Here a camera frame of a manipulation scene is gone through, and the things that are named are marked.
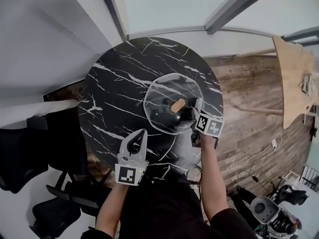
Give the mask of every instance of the black shirt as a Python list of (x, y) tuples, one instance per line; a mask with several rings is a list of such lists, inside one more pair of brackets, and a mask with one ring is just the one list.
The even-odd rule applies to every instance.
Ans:
[[(98, 230), (81, 239), (110, 239)], [(131, 186), (121, 213), (120, 239), (256, 239), (234, 209), (217, 213), (210, 226), (203, 221), (199, 199), (180, 183), (143, 182)]]

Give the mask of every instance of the marble tabletop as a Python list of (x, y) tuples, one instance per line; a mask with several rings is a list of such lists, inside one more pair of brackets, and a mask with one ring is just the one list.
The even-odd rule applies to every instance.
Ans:
[[(223, 118), (218, 81), (193, 50), (158, 37), (121, 43), (93, 65), (79, 99), (81, 130), (102, 162), (114, 169), (122, 140), (131, 132), (145, 128), (150, 162), (146, 176), (165, 179), (174, 172), (185, 173), (199, 163), (200, 149), (191, 146), (191, 129), (175, 135), (159, 131), (150, 124), (144, 110), (144, 97), (152, 82), (172, 73), (195, 81), (204, 100), (204, 110), (213, 117)], [(189, 88), (177, 83), (172, 88), (183, 96), (189, 92)]]

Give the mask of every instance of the glass lid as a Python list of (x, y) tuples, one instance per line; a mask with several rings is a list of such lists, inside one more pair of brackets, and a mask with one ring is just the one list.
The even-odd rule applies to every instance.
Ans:
[(193, 124), (192, 108), (198, 98), (203, 99), (203, 95), (193, 79), (178, 73), (167, 74), (150, 85), (144, 98), (145, 114), (157, 130), (180, 134)]

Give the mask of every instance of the black sleeve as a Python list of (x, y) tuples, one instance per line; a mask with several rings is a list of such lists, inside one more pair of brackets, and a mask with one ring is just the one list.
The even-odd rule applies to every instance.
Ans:
[(81, 239), (112, 239), (112, 237), (103, 231), (92, 229), (84, 232)]
[(257, 239), (244, 218), (232, 208), (217, 213), (211, 219), (210, 226), (221, 232), (226, 239)]

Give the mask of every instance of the forearm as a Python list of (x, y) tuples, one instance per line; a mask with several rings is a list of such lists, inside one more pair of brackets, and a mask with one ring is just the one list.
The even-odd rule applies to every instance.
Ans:
[(114, 238), (128, 188), (128, 185), (115, 184), (100, 209), (95, 229), (101, 230)]
[(218, 212), (227, 209), (226, 187), (219, 172), (213, 138), (201, 136), (201, 195), (209, 220)]

